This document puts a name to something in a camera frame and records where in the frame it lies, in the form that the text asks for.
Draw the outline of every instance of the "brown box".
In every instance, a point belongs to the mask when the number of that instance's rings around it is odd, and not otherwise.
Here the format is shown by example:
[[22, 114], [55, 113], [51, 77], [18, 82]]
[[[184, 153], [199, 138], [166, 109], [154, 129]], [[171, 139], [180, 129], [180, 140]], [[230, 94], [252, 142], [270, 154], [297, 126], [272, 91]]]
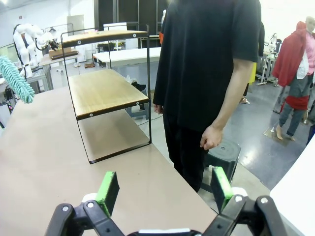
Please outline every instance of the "brown box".
[[[66, 53], [70, 53], [71, 52], [71, 48], [65, 48], [64, 49], [64, 54]], [[61, 46], [59, 46], [59, 48], [57, 50], [49, 50], [49, 57], [57, 57], [57, 56], [62, 56], [63, 55], [63, 49]]]

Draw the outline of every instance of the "red hoodie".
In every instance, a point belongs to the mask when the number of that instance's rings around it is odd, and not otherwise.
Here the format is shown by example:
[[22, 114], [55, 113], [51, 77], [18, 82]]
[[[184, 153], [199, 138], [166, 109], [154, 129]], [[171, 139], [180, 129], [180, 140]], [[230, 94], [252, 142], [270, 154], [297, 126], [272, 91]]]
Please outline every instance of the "red hoodie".
[[287, 37], [281, 46], [272, 75], [282, 87], [290, 85], [301, 64], [306, 46], [306, 24], [297, 23], [296, 31]]

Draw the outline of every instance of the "white wall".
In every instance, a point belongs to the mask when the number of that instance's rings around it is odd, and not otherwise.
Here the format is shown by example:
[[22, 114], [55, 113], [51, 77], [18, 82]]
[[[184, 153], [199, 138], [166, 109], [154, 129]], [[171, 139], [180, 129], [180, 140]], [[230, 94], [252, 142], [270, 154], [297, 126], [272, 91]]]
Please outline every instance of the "white wall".
[[260, 3], [266, 40], [277, 33], [283, 41], [296, 30], [299, 21], [315, 17], [314, 0], [260, 0]]
[[0, 12], [0, 47], [13, 43], [13, 29], [17, 24], [30, 23], [44, 29], [66, 24], [69, 15], [84, 15], [84, 27], [94, 27], [94, 1], [43, 0]]

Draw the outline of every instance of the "person's hand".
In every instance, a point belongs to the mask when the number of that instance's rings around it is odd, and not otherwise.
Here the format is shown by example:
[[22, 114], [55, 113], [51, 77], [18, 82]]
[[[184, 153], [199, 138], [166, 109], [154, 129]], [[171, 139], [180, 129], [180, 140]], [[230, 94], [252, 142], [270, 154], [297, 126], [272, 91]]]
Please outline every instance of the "person's hand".
[[222, 137], [223, 129], [210, 125], [202, 134], [200, 147], [205, 150], [215, 148], [222, 142]]
[[162, 114], [163, 113], [163, 107], [161, 105], [153, 104], [153, 106], [154, 106], [154, 112], [155, 113], [158, 113], [158, 114]]

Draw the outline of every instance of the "green gripper pad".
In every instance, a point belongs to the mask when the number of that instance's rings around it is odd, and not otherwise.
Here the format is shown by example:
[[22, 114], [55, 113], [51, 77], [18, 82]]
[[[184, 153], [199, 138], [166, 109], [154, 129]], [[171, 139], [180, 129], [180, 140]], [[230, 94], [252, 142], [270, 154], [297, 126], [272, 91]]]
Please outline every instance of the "green gripper pad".
[[211, 189], [221, 213], [234, 195], [222, 167], [214, 167], [212, 169]]
[[111, 217], [119, 192], [116, 172], [106, 172], [96, 195], [96, 201], [108, 217]]

